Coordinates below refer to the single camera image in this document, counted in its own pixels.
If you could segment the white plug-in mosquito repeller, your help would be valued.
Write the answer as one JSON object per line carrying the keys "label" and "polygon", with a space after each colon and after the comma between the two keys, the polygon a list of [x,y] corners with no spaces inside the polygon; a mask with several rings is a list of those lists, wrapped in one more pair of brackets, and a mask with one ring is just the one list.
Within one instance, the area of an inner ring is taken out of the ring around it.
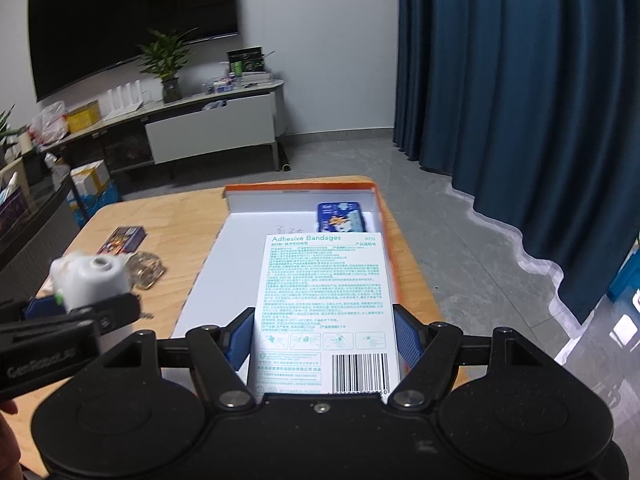
{"label": "white plug-in mosquito repeller", "polygon": [[87,310],[98,322],[102,353],[132,333],[141,307],[123,256],[72,252],[51,263],[50,277],[53,295],[66,314]]}

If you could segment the white teal bandage box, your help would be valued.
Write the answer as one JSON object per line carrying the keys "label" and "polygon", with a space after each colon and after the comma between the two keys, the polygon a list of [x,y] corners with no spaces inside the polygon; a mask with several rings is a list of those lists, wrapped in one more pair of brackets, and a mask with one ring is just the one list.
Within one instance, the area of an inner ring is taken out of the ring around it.
{"label": "white teal bandage box", "polygon": [[400,364],[381,234],[267,237],[248,381],[256,396],[388,398]]}

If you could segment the red blue playing card box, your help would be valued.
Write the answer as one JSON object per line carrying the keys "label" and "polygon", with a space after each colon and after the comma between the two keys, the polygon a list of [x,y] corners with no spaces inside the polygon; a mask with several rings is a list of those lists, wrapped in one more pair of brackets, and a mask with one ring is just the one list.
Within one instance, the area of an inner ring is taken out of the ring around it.
{"label": "red blue playing card box", "polygon": [[98,250],[98,255],[133,254],[146,237],[142,226],[119,226]]}

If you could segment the blue patterned small tin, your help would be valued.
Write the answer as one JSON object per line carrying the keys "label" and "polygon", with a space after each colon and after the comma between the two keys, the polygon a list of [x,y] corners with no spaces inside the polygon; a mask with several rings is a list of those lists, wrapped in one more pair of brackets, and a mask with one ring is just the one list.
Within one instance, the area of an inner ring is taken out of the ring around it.
{"label": "blue patterned small tin", "polygon": [[357,202],[324,202],[317,207],[319,232],[364,232],[366,225]]}

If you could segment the orange white shallow box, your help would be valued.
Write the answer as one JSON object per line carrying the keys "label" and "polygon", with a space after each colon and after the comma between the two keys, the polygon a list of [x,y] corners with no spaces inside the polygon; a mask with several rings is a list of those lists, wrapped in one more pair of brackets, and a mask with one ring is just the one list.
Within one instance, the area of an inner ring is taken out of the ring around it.
{"label": "orange white shallow box", "polygon": [[224,198],[175,336],[252,308],[232,364],[254,393],[389,394],[401,375],[397,285],[376,186],[247,184]]}

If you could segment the wooden coffee table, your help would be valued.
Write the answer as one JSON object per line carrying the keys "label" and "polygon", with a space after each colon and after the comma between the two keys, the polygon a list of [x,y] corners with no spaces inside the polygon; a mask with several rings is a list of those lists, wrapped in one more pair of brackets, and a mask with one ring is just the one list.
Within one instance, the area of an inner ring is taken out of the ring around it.
{"label": "wooden coffee table", "polygon": [[[387,207],[383,214],[399,278],[401,304],[424,323],[442,321],[445,317],[395,218]],[[127,200],[99,210],[65,251],[93,254],[118,226],[143,226],[146,237],[142,247],[160,256],[168,266],[168,274],[142,294],[143,310],[152,316],[134,326],[166,337],[174,330],[186,296],[227,217],[221,188]]]}

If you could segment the blue plastic crate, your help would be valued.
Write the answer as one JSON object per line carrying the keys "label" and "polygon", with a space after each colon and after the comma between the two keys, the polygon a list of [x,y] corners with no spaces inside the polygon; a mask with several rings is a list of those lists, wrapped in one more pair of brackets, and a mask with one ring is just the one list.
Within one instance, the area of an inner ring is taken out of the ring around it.
{"label": "blue plastic crate", "polygon": [[616,277],[608,285],[606,296],[612,302],[616,302],[620,299],[627,288],[638,289],[639,288],[639,273],[640,273],[640,252],[639,252],[639,237],[636,237],[634,246],[626,258],[624,264],[618,270]]}

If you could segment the large leafy green plant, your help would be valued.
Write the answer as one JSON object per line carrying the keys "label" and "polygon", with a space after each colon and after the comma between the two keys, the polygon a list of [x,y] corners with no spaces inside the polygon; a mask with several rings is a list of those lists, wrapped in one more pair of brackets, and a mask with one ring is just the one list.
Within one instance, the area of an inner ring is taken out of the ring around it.
{"label": "large leafy green plant", "polygon": [[6,152],[18,143],[18,137],[26,131],[25,126],[12,127],[10,125],[10,117],[14,110],[11,106],[0,114],[0,152],[1,165],[6,164]]}

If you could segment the white tv console cabinet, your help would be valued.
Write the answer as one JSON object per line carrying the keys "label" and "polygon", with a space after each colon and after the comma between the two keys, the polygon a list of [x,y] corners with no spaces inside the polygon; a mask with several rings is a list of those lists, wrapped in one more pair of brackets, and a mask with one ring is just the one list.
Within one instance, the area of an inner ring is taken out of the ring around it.
{"label": "white tv console cabinet", "polygon": [[102,159],[111,174],[238,148],[268,146],[281,168],[282,80],[197,94],[103,119],[41,149],[72,166]]}

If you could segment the yellow cardboard box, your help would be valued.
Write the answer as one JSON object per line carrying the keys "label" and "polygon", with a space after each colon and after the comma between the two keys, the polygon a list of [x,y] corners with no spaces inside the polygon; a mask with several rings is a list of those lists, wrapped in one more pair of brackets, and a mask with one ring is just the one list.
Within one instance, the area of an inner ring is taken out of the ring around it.
{"label": "yellow cardboard box", "polygon": [[78,133],[102,120],[100,104],[98,100],[90,101],[84,105],[69,110],[66,113],[66,122],[69,133]]}

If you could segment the white wifi router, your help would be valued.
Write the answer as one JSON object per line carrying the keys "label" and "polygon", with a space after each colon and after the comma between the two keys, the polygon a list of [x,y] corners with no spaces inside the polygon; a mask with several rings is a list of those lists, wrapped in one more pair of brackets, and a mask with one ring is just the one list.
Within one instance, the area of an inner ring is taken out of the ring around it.
{"label": "white wifi router", "polygon": [[115,89],[107,90],[107,97],[110,101],[110,111],[105,115],[105,120],[115,119],[137,110],[143,105],[143,92],[141,81],[137,79],[133,84],[127,82],[124,86],[117,86]]}

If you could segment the dark blue curtain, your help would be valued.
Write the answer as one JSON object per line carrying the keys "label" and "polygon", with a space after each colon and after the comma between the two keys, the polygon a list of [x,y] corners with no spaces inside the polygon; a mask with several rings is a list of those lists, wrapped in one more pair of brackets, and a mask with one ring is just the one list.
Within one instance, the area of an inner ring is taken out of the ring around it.
{"label": "dark blue curtain", "polygon": [[394,141],[584,322],[639,232],[639,0],[399,0]]}

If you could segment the black green product box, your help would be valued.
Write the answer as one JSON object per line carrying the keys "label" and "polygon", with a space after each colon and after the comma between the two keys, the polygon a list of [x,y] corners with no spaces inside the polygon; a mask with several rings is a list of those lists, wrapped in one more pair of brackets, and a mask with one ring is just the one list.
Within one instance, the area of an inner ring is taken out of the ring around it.
{"label": "black green product box", "polygon": [[266,70],[261,46],[230,50],[227,55],[229,70],[234,76]]}

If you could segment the potted green bamboo plant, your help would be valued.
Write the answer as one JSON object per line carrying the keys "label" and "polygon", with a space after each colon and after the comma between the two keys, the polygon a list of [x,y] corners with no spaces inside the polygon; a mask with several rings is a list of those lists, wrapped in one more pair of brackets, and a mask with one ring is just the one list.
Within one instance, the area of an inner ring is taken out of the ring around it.
{"label": "potted green bamboo plant", "polygon": [[188,33],[151,30],[153,40],[140,47],[140,72],[160,81],[164,104],[182,99],[179,72],[189,62],[190,50],[188,42],[184,39]]}

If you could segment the black wall television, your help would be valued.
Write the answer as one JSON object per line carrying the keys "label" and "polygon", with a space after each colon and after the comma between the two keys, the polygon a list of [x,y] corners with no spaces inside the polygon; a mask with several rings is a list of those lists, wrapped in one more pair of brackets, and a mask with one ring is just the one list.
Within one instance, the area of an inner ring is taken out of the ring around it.
{"label": "black wall television", "polygon": [[27,0],[27,24],[38,100],[132,61],[154,32],[200,42],[239,31],[236,0]]}

